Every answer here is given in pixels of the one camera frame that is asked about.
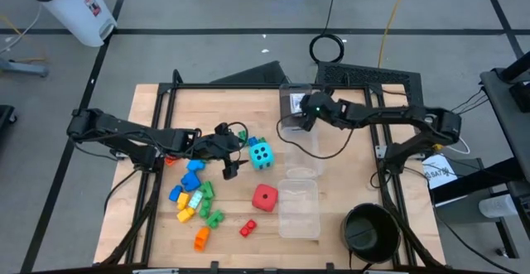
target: black pot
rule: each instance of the black pot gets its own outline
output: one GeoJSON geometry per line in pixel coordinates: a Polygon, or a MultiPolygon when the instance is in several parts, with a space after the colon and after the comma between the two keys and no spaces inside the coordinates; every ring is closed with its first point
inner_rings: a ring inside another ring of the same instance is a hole
{"type": "Polygon", "coordinates": [[[382,263],[398,250],[401,237],[392,215],[378,204],[360,204],[340,225],[343,244],[359,259],[382,263]]]}

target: red cube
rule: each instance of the red cube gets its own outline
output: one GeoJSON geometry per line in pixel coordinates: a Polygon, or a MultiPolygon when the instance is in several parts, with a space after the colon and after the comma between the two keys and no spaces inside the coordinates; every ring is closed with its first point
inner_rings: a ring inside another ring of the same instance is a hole
{"type": "Polygon", "coordinates": [[[260,184],[254,191],[252,205],[263,211],[272,212],[278,201],[278,190],[269,185],[260,184]]]}
{"type": "Polygon", "coordinates": [[[250,219],[247,224],[245,224],[245,226],[243,226],[239,230],[239,233],[241,233],[241,235],[246,238],[256,228],[256,226],[256,222],[250,219]]]}

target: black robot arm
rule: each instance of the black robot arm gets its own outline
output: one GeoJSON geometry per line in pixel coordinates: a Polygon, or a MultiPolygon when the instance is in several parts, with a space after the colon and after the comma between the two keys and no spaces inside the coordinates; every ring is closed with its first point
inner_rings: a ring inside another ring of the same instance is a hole
{"type": "Polygon", "coordinates": [[[155,129],[131,123],[99,109],[76,109],[67,134],[73,142],[100,142],[131,158],[135,168],[156,171],[157,159],[164,156],[197,160],[223,160],[223,177],[228,180],[246,161],[231,161],[230,153],[239,151],[242,142],[227,123],[213,134],[201,135],[200,129],[155,129]]]}
{"type": "Polygon", "coordinates": [[[325,89],[306,95],[300,102],[303,113],[301,127],[310,131],[317,118],[340,129],[355,129],[370,124],[411,124],[420,133],[404,143],[387,145],[382,163],[383,169],[399,174],[407,158],[418,153],[433,153],[436,145],[447,146],[460,138],[461,118],[443,108],[420,106],[398,108],[367,108],[363,104],[331,98],[333,89],[325,89]]]}

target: green block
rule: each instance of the green block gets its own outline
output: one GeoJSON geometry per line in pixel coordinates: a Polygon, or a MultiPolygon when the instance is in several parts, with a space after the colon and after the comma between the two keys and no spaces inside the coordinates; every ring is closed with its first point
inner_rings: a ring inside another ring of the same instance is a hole
{"type": "Polygon", "coordinates": [[[212,200],[204,199],[202,201],[202,205],[200,206],[199,216],[202,219],[207,219],[208,216],[210,215],[210,209],[212,209],[212,200]]]}
{"type": "Polygon", "coordinates": [[[221,210],[216,210],[212,213],[206,219],[206,225],[208,225],[211,228],[217,228],[219,226],[219,223],[224,220],[224,214],[221,212],[221,210]]]}
{"type": "Polygon", "coordinates": [[[238,132],[238,137],[239,137],[240,139],[242,139],[242,140],[247,139],[247,132],[244,131],[244,130],[238,132]]]}
{"type": "Polygon", "coordinates": [[[200,192],[202,192],[202,197],[204,199],[213,199],[215,196],[214,193],[214,187],[212,186],[212,182],[206,181],[199,187],[200,192]]]}

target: white trash can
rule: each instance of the white trash can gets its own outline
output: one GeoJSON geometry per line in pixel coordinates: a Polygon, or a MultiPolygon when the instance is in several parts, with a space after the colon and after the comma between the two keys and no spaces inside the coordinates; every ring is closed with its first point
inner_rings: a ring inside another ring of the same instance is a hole
{"type": "Polygon", "coordinates": [[[81,43],[102,46],[117,26],[104,0],[37,0],[81,43]]]}

